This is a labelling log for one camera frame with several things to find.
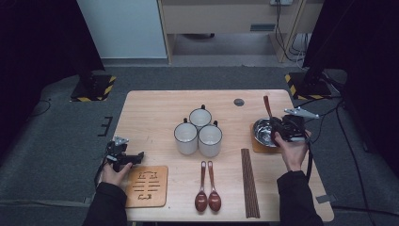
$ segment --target black curtain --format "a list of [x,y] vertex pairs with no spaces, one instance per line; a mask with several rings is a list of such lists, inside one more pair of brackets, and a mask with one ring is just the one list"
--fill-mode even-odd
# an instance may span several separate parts
[[399,176],[398,12],[397,0],[325,0],[304,66],[346,71],[345,106],[366,150]]
[[45,86],[103,69],[75,0],[0,0],[0,157]]

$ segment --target cup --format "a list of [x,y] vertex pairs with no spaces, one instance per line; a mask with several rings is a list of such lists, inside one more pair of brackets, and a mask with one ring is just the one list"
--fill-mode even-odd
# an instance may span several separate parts
[[214,124],[208,124],[199,130],[199,151],[207,156],[214,157],[220,153],[222,131]]
[[187,122],[187,118],[175,128],[174,136],[177,149],[183,154],[192,154],[199,147],[197,127]]
[[202,105],[200,108],[195,109],[190,113],[189,119],[199,131],[203,126],[211,123],[212,115],[205,109],[205,105]]

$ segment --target hand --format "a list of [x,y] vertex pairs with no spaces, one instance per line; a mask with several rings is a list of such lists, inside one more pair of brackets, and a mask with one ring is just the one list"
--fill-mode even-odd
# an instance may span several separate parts
[[302,162],[305,159],[305,154],[308,151],[308,145],[305,141],[286,142],[282,139],[279,132],[276,132],[276,142],[281,147],[282,159],[288,171],[300,171]]
[[104,173],[103,173],[103,182],[120,186],[123,181],[125,175],[129,172],[130,168],[133,166],[133,163],[128,163],[123,169],[119,172],[115,172],[112,169],[112,164],[105,163],[104,165]]

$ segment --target wall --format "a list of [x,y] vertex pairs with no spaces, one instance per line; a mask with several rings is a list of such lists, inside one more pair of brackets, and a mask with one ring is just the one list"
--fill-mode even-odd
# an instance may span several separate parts
[[78,0],[101,58],[167,58],[156,0]]

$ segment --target metal bowl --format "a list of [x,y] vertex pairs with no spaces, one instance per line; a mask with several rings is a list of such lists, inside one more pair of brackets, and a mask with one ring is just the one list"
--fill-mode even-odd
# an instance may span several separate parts
[[253,134],[255,139],[258,140],[261,144],[267,147],[276,147],[273,143],[272,138],[270,136],[272,126],[270,125],[270,119],[264,118],[259,119],[253,124]]

